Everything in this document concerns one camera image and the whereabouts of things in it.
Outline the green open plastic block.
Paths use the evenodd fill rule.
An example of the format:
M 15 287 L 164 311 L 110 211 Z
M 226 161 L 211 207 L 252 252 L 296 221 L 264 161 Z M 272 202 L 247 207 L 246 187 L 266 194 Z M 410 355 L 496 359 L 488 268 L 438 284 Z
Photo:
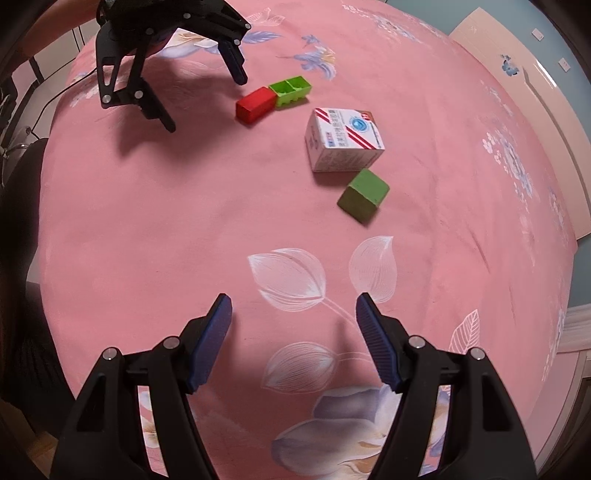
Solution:
M 269 85 L 276 94 L 276 108 L 282 108 L 305 99 L 311 92 L 311 84 L 302 76 L 288 78 Z

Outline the pink wooden headboard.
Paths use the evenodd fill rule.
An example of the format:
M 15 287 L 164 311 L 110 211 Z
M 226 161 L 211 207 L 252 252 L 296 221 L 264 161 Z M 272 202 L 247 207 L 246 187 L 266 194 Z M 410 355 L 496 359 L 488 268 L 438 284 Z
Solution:
M 482 8 L 450 38 L 503 86 L 544 148 L 578 239 L 590 234 L 590 141 L 575 111 L 538 59 Z

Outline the pink floral bed sheet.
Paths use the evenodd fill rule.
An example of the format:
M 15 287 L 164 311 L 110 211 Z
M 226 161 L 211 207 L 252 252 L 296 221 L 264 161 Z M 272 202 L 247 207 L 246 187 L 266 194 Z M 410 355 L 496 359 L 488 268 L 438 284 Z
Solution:
M 175 35 L 144 78 L 173 133 L 103 109 L 95 49 L 75 59 L 43 159 L 43 306 L 66 380 L 233 316 L 190 405 L 224 479 L 365 479 L 398 407 L 355 303 L 438 348 L 481 346 L 522 418 L 555 357 L 576 241 L 552 165 L 497 80 L 429 24 L 379 1 L 238 1 L 249 82 L 214 43 Z M 235 103 L 304 77 L 256 123 Z M 311 171 L 315 108 L 370 111 L 390 192 L 362 224 L 338 206 L 359 172 Z

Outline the green wooden cube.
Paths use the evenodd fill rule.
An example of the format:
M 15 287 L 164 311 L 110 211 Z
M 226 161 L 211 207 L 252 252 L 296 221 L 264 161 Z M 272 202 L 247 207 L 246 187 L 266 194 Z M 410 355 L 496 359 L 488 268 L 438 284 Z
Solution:
M 369 223 L 390 192 L 390 186 L 369 169 L 353 178 L 338 200 L 338 206 L 356 221 Z

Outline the person's black trouser leg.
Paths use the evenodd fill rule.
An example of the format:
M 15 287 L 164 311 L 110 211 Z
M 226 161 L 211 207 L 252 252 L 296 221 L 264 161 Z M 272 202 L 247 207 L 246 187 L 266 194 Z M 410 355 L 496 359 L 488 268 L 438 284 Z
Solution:
M 55 347 L 40 289 L 28 273 L 38 247 L 40 176 L 45 139 L 25 150 L 1 192 L 1 398 L 25 415 L 52 413 Z

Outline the white red medicine box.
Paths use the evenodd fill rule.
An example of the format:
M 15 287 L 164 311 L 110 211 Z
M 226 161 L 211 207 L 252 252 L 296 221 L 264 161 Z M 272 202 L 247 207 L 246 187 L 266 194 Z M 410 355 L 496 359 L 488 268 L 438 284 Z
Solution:
M 304 135 L 311 171 L 360 172 L 386 151 L 370 111 L 315 108 Z

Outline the red plastic block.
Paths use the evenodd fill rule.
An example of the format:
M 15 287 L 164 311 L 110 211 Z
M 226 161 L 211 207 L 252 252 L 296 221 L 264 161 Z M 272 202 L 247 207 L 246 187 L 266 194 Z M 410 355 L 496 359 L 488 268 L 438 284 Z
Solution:
M 276 107 L 277 95 L 269 87 L 260 87 L 235 103 L 235 118 L 250 125 L 259 121 Z

